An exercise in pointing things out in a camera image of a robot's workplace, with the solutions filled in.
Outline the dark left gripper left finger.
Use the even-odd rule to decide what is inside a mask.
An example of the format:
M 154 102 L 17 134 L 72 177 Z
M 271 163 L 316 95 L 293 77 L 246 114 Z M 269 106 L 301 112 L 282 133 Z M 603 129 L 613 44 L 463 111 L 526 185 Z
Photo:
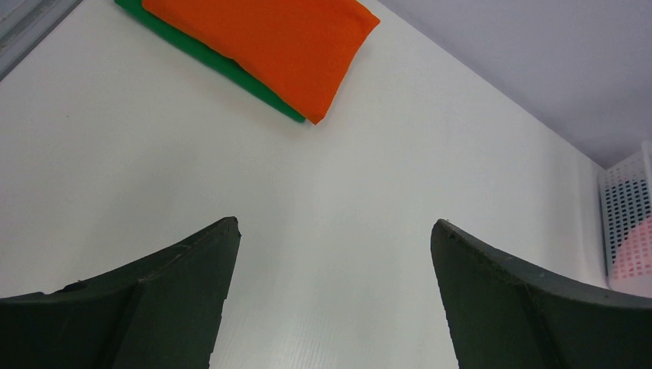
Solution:
M 238 255 L 234 217 L 59 291 L 1 301 L 3 368 L 207 368 Z

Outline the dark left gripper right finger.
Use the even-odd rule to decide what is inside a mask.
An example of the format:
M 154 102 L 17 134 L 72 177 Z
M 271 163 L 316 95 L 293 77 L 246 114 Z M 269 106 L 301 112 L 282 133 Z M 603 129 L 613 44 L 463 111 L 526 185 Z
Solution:
M 431 257 L 461 368 L 649 368 L 651 301 L 494 248 L 444 219 Z

